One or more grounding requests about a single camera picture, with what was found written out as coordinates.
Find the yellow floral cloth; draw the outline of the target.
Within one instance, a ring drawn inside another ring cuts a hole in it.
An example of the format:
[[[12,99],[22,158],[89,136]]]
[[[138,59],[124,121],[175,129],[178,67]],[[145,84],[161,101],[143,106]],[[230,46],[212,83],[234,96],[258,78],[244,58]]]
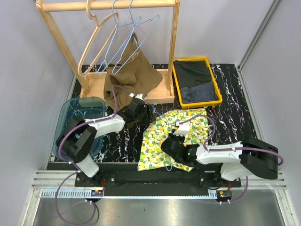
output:
[[[196,115],[206,115],[205,109],[171,110],[158,116],[143,133],[141,154],[137,169],[139,171],[153,170],[166,167],[191,171],[193,168],[177,163],[173,158],[161,150],[163,141],[172,131],[176,121],[186,121]],[[202,144],[208,138],[208,120],[197,117],[189,121],[189,132],[185,135],[184,145]]]

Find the tan brown skirt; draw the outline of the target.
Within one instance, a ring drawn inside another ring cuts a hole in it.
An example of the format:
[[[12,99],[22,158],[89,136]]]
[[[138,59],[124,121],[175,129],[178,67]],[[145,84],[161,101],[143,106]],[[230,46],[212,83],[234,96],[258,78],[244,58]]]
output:
[[[130,42],[126,48],[121,63],[134,51],[134,45]],[[135,95],[143,93],[147,95],[162,82],[162,75],[155,70],[142,51],[138,50],[138,55],[127,63],[117,75],[112,74],[114,64],[109,64],[106,71],[103,97],[108,106],[119,111],[124,106],[130,104],[129,93]]]

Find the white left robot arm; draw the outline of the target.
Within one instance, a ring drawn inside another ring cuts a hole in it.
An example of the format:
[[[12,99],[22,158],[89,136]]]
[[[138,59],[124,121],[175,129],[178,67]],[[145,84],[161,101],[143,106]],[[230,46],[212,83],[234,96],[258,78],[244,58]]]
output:
[[[90,155],[95,139],[103,135],[120,132],[136,123],[148,125],[152,121],[151,110],[140,97],[134,97],[129,105],[102,118],[83,119],[74,117],[67,128],[57,138],[58,154],[70,161],[78,171],[85,174],[85,181],[91,186],[100,184],[102,178],[99,167]]]

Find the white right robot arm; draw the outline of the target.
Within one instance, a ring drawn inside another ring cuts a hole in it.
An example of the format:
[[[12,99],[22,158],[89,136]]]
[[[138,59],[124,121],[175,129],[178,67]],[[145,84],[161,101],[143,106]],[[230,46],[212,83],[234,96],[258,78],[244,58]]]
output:
[[[183,136],[169,134],[161,150],[176,163],[188,167],[218,164],[213,177],[215,184],[221,187],[249,175],[275,180],[278,178],[278,166],[283,162],[275,146],[254,137],[233,144],[204,147],[199,144],[185,145]]]

